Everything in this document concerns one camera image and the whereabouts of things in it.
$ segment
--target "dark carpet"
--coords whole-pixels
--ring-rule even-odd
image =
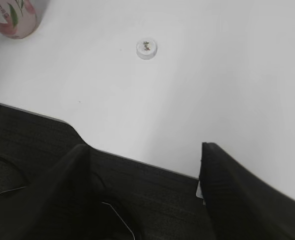
[[[0,107],[0,157],[31,182],[80,143],[65,123]],[[215,239],[206,209],[195,197],[197,180],[95,149],[91,159],[111,191],[136,212],[147,240]],[[15,169],[0,161],[0,192],[23,183]]]

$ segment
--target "white bottle cap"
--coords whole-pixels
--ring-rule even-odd
[[[143,60],[154,58],[157,54],[158,46],[151,38],[143,38],[136,45],[136,53]]]

